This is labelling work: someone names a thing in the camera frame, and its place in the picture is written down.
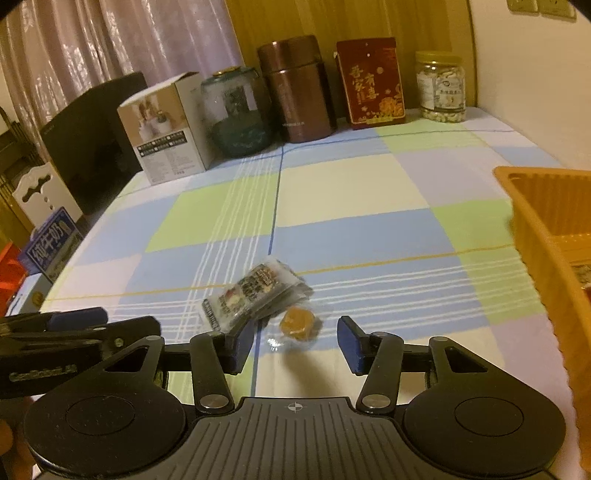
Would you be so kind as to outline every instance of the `electrical outlet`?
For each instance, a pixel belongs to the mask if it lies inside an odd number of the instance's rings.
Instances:
[[[574,18],[574,7],[569,0],[538,0],[538,7],[543,14]]]
[[[512,12],[538,12],[538,5],[535,0],[507,0],[507,6]]]

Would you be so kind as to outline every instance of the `computer monitor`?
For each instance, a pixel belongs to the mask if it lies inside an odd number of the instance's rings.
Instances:
[[[103,210],[141,167],[117,107],[147,88],[131,73],[91,88],[41,128],[51,159],[82,211]]]

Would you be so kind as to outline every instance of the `checkered tablecloth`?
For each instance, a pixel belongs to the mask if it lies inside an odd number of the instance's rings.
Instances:
[[[363,383],[336,341],[348,314],[366,332],[426,343],[446,335],[550,397],[567,420],[553,471],[583,478],[567,375],[551,325],[512,244],[498,165],[559,167],[479,109],[459,125],[404,125],[287,144],[151,187],[137,174],[53,287],[44,310],[103,306],[112,320],[153,315],[167,342],[209,330],[201,300],[272,254],[314,289],[323,321],[284,345],[277,319],[259,331],[233,393],[348,395]],[[422,377],[405,374],[399,403]],[[175,374],[171,389],[191,401]]]

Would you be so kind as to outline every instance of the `red box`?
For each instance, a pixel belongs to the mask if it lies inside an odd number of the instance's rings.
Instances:
[[[396,39],[345,40],[337,42],[336,50],[353,129],[404,123]]]

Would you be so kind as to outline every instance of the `product box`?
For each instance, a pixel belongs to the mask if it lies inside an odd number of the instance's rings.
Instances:
[[[40,272],[55,282],[82,240],[84,237],[74,220],[64,207],[60,207],[23,251]]]
[[[215,158],[207,138],[199,73],[142,90],[117,109],[152,185],[205,171]]]
[[[42,273],[25,278],[10,304],[6,316],[38,312],[50,290],[51,282]]]
[[[401,124],[404,97],[396,39],[360,38],[336,44],[335,60],[353,129]]]

